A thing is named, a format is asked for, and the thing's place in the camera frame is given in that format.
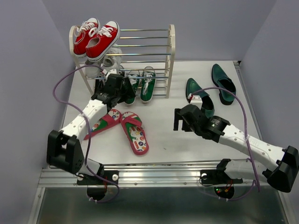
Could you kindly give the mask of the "green canvas sneaker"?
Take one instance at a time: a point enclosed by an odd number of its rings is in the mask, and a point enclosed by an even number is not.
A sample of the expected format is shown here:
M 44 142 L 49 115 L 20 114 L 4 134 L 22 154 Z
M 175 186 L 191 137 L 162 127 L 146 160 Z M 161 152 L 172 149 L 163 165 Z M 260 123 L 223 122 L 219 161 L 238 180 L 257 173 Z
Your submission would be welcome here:
M 127 77 L 129 77 L 132 89 L 134 91 L 134 93 L 136 93 L 137 88 L 139 86 L 139 82 L 140 82 L 140 71 L 138 70 L 131 70 L 127 75 Z M 125 103 L 127 105 L 132 105 L 135 102 L 135 97 L 133 98 L 129 98 L 128 100 L 125 101 Z
M 143 103 L 148 103 L 153 97 L 153 91 L 156 83 L 156 72 L 153 70 L 153 67 L 147 66 L 142 73 L 142 85 L 141 85 L 141 94 L 140 98 Z

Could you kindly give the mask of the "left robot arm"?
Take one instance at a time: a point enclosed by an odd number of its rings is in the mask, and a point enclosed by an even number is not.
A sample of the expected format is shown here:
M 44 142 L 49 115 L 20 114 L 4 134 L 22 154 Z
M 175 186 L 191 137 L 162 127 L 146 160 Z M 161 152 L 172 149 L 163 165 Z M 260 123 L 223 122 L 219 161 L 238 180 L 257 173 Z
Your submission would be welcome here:
M 108 114 L 117 104 L 135 96 L 128 77 L 109 74 L 105 85 L 98 89 L 79 115 L 60 131 L 53 130 L 47 140 L 47 163 L 71 174 L 82 173 L 98 184 L 104 172 L 100 163 L 88 159 L 81 142 L 91 127 Z

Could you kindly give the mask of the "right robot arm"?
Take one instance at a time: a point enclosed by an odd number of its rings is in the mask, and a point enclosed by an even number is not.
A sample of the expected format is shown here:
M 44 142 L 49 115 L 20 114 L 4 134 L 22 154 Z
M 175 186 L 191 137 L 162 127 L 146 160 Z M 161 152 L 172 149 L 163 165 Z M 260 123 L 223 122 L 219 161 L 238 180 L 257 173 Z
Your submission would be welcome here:
M 233 148 L 249 157 L 247 161 L 222 159 L 215 169 L 202 170 L 204 185 L 241 184 L 243 180 L 268 183 L 274 189 L 289 193 L 299 172 L 299 152 L 296 148 L 277 147 L 252 136 L 245 136 L 229 121 L 213 116 L 207 118 L 195 105 L 174 110 L 174 130 L 194 132 L 205 140 Z

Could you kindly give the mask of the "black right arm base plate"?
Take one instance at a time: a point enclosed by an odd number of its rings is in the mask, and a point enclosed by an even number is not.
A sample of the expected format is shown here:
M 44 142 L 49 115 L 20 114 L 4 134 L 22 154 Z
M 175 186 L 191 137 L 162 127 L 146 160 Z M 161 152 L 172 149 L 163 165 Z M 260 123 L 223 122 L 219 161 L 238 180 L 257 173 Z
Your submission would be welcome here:
M 201 183 L 204 185 L 219 185 L 219 184 L 242 184 L 242 178 L 230 178 L 226 173 L 227 165 L 231 159 L 222 159 L 214 169 L 201 170 Z

